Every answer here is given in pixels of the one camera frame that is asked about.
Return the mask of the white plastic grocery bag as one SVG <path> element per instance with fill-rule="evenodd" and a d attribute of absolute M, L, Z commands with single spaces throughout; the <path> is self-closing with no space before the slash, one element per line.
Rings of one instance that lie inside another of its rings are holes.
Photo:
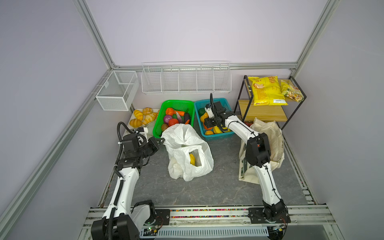
<path fill-rule="evenodd" d="M 168 171 L 172 179 L 183 178 L 190 182 L 213 171 L 214 159 L 209 144 L 191 125 L 176 124 L 162 133 L 170 159 Z M 196 165 L 190 164 L 189 154 L 194 154 Z"/>

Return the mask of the yellow banana bunch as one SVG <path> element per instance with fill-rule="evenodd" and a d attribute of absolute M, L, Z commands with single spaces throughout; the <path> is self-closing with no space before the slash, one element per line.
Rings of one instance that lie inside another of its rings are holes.
<path fill-rule="evenodd" d="M 189 154 L 190 156 L 190 164 L 195 166 L 196 165 L 196 158 L 194 156 L 194 154 Z"/>

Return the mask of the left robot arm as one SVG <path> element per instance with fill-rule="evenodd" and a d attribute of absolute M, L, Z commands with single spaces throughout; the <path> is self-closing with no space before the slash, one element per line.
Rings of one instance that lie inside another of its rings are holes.
<path fill-rule="evenodd" d="M 160 219 L 153 201 L 132 205 L 132 199 L 142 168 L 165 140 L 149 138 L 146 127 L 131 130 L 123 122 L 118 123 L 117 134 L 119 152 L 113 167 L 117 184 L 103 217 L 91 226 L 94 240 L 138 240 L 143 226 Z"/>

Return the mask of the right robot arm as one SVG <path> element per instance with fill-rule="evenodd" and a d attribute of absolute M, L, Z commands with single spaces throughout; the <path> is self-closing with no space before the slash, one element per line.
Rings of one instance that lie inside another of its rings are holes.
<path fill-rule="evenodd" d="M 246 144 L 245 160 L 256 170 L 263 193 L 264 210 L 261 217 L 269 223 L 282 220 L 290 223 L 288 207 L 279 194 L 272 174 L 271 149 L 265 133 L 252 130 L 210 94 L 210 103 L 205 107 L 209 117 L 205 119 L 208 128 L 218 127 L 222 132 L 230 130 Z"/>

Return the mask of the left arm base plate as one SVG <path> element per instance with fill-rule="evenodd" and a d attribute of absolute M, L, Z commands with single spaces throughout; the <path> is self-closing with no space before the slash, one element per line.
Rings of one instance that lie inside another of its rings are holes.
<path fill-rule="evenodd" d="M 138 229 L 144 226 L 169 225 L 171 218 L 170 209 L 151 209 L 149 205 L 137 206 L 130 214 L 131 219 Z"/>

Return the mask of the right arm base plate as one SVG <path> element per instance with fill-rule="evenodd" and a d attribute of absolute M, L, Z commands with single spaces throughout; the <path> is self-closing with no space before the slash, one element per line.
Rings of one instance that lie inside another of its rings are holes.
<path fill-rule="evenodd" d="M 268 208 L 249 208 L 248 218 L 252 224 L 289 224 L 291 218 L 287 209 L 271 210 Z"/>

